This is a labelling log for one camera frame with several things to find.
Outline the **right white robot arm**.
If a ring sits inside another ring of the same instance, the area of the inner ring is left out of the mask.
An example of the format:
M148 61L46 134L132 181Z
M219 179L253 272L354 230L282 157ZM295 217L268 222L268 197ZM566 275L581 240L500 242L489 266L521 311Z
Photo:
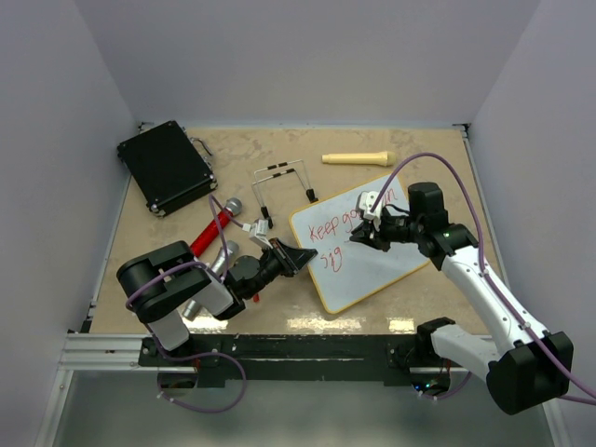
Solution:
M409 186L408 198L408 210L394 215L379 193L361 193L356 204L361 223L350 241L380 251L394 243L414 244L464 294L490 337L472 335L450 318L435 318L417 327L401 368L449 360L479 377L507 414L564 397L574 354L569 337L532 317L495 276L480 242L464 225L450 222L436 183Z

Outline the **yellow framed whiteboard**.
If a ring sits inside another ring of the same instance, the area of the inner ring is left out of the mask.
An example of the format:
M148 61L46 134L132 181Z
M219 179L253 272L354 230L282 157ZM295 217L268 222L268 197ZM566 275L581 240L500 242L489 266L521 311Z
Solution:
M355 210L359 194L380 191L386 179L377 177L322 199L289 218L299 246L318 251L308 270L330 314L348 309L429 264L414 244L396 244L383 252L356 242L344 243L361 223Z

